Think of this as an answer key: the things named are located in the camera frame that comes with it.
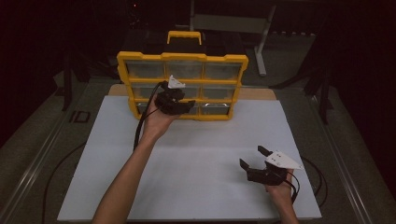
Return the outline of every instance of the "black cable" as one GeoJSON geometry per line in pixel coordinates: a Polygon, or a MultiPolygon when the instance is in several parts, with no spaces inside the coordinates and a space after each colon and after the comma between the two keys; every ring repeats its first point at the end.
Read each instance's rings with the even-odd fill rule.
{"type": "Polygon", "coordinates": [[[151,115],[152,113],[148,114],[149,111],[149,105],[151,104],[152,98],[154,97],[155,92],[158,90],[158,88],[163,84],[163,82],[157,83],[157,85],[154,87],[154,89],[151,92],[151,95],[148,99],[148,104],[146,105],[145,111],[142,113],[142,116],[140,117],[139,123],[137,124],[136,127],[136,132],[134,133],[134,149],[137,147],[139,144],[139,139],[140,139],[140,132],[142,130],[143,122],[144,120],[151,115]]]}
{"type": "Polygon", "coordinates": [[[43,207],[42,207],[42,212],[41,212],[41,223],[44,224],[45,223],[45,219],[46,219],[46,205],[47,205],[47,193],[49,191],[49,187],[50,187],[50,181],[53,178],[53,175],[55,174],[55,172],[58,170],[58,168],[62,165],[62,163],[70,156],[72,155],[74,152],[76,152],[77,150],[79,150],[81,147],[85,146],[87,144],[87,142],[82,143],[81,145],[79,145],[78,147],[75,147],[73,150],[71,150],[66,156],[64,156],[61,161],[56,165],[55,169],[52,170],[52,173],[49,176],[49,180],[47,181],[47,185],[46,188],[44,190],[44,199],[43,199],[43,207]]]}
{"type": "Polygon", "coordinates": [[[290,173],[290,172],[288,172],[288,174],[290,174],[291,176],[293,176],[294,177],[294,179],[297,181],[297,186],[298,186],[298,189],[296,190],[295,189],[295,187],[288,181],[288,180],[285,180],[285,182],[286,183],[288,183],[289,185],[291,185],[291,187],[294,189],[294,192],[293,192],[293,194],[292,194],[292,196],[291,196],[291,202],[292,203],[294,203],[294,201],[296,200],[296,198],[297,198],[297,195],[298,195],[298,193],[300,192],[300,181],[297,179],[297,177],[294,175],[294,174],[292,174],[292,173],[290,173]]]}
{"type": "Polygon", "coordinates": [[[328,197],[328,194],[329,194],[329,187],[328,187],[328,185],[327,185],[326,178],[324,177],[324,174],[320,171],[320,169],[319,169],[312,161],[310,161],[309,159],[307,159],[307,158],[305,158],[305,157],[301,157],[301,159],[303,159],[303,161],[308,162],[308,163],[317,171],[317,173],[318,173],[318,176],[319,176],[319,184],[318,184],[317,190],[315,191],[315,196],[318,195],[319,191],[321,190],[322,183],[324,183],[324,186],[325,186],[325,195],[324,195],[323,201],[318,205],[319,207],[321,207],[323,204],[326,203],[326,200],[327,200],[327,197],[328,197]]]}

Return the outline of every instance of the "yellow storage organizer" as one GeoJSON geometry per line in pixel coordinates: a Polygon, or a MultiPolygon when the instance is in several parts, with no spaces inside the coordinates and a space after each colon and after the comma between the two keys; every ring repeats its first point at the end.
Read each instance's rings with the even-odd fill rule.
{"type": "MultiPolygon", "coordinates": [[[[198,38],[199,32],[168,33],[172,37],[198,38]]],[[[137,119],[146,108],[154,87],[173,76],[186,84],[180,102],[195,100],[195,106],[181,119],[227,120],[233,116],[241,78],[248,66],[246,55],[207,56],[204,53],[164,52],[158,55],[120,51],[117,56],[120,79],[129,95],[129,107],[137,119]]]]}

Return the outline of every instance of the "floor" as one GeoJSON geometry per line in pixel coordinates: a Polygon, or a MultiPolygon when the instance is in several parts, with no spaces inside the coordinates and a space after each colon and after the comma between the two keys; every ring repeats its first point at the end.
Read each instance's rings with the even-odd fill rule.
{"type": "MultiPolygon", "coordinates": [[[[250,63],[243,84],[265,88],[294,76],[314,39],[270,35],[262,55],[268,75],[258,75],[253,51],[248,49],[250,63]]],[[[62,223],[56,217],[83,149],[78,146],[87,140],[103,97],[117,82],[100,76],[89,83],[75,81],[69,110],[62,112],[62,96],[52,95],[1,148],[2,223],[62,223]],[[73,111],[91,116],[88,122],[73,122],[73,111]],[[67,156],[73,149],[76,151],[67,156]]],[[[329,124],[324,125],[318,117],[316,97],[305,96],[302,91],[305,82],[275,90],[301,155],[319,168],[328,183],[328,196],[320,207],[323,218],[301,223],[394,223],[396,203],[337,90],[330,90],[332,109],[328,110],[329,124]]],[[[312,188],[318,189],[318,173],[309,163],[304,166],[312,188]]],[[[325,188],[321,187],[318,203],[324,199],[325,188]]]]}

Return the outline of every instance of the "dark background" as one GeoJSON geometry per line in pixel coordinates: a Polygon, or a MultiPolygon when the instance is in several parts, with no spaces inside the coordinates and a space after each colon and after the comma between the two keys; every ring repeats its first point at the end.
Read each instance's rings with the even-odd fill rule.
{"type": "MultiPolygon", "coordinates": [[[[187,25],[189,2],[0,2],[0,146],[56,91],[52,77],[63,70],[66,49],[76,49],[92,61],[106,64],[107,56],[115,56],[120,50],[130,28],[169,30],[174,29],[175,23],[187,25]]],[[[203,0],[196,10],[260,16],[255,7],[244,7],[252,3],[203,0]]],[[[394,196],[395,10],[386,0],[330,7],[283,3],[276,10],[272,26],[272,31],[286,35],[293,31],[317,35],[304,66],[331,60],[332,85],[339,91],[394,196]]]]}

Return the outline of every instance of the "white board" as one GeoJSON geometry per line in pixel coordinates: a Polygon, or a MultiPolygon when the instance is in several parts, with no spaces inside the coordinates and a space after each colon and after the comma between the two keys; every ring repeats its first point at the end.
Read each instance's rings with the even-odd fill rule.
{"type": "MultiPolygon", "coordinates": [[[[59,220],[91,220],[106,189],[132,153],[138,120],[127,96],[106,96],[78,164],[59,220]]],[[[277,218],[264,186],[247,181],[239,159],[263,169],[261,145],[302,164],[279,101],[240,100],[227,121],[176,120],[158,141],[129,220],[261,220],[277,218]]],[[[298,218],[321,217],[306,172],[298,218]]]]}

